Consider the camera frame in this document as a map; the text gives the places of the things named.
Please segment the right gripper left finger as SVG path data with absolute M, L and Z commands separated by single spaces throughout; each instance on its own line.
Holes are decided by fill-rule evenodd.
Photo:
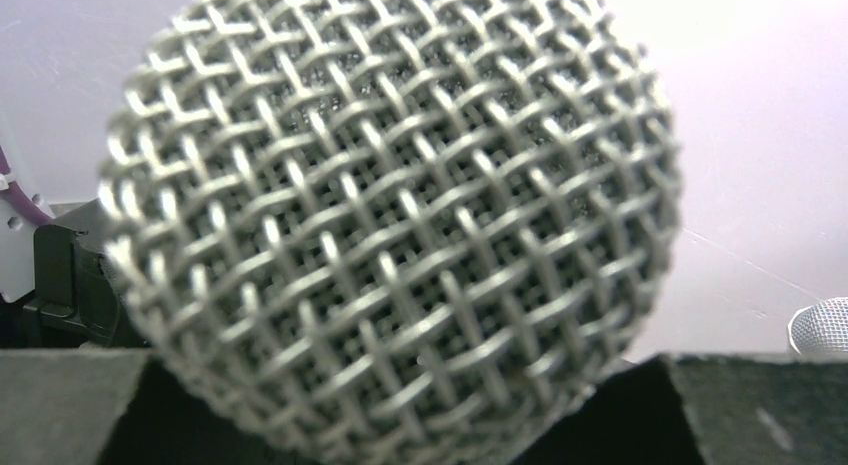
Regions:
M 1 354 L 4 464 L 191 464 L 197 410 L 147 352 Z

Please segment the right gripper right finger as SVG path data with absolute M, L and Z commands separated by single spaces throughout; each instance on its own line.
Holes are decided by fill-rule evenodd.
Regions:
M 844 355 L 661 354 L 613 375 L 519 464 L 844 464 Z

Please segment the white microphone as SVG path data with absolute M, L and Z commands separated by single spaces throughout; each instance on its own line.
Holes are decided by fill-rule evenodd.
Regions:
M 798 355 L 847 353 L 847 298 L 797 310 L 787 324 L 789 350 Z

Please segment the silver grey microphone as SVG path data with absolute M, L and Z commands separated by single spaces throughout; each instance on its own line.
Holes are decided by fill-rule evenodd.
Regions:
M 670 269 L 671 107 L 602 0 L 193 0 L 124 97 L 99 198 L 129 319 L 324 464 L 508 458 Z

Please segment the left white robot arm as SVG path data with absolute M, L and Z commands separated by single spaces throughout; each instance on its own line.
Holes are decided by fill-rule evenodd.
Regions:
M 1 345 L 140 348 L 104 256 L 95 201 L 44 200 L 8 123 L 1 124 Z

